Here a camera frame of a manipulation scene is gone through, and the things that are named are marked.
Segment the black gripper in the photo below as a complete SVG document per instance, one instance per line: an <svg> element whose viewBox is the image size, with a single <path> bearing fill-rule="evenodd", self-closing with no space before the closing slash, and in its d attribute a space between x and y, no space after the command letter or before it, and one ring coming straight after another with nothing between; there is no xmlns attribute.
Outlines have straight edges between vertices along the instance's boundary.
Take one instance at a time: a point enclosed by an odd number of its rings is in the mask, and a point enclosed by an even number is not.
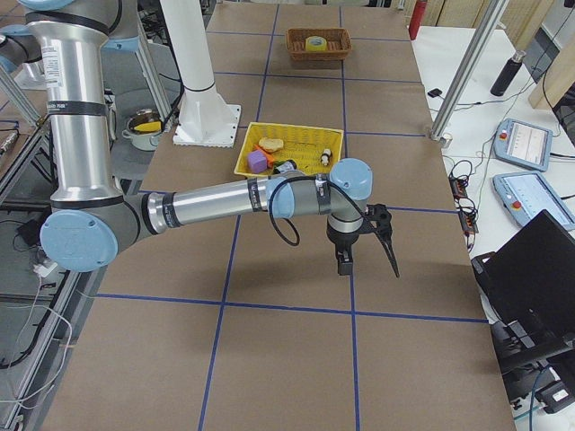
<svg viewBox="0 0 575 431"><path fill-rule="evenodd" d="M334 237L331 242L335 247L337 270L340 276L351 276L353 273L353 245L358 237Z"/></svg>

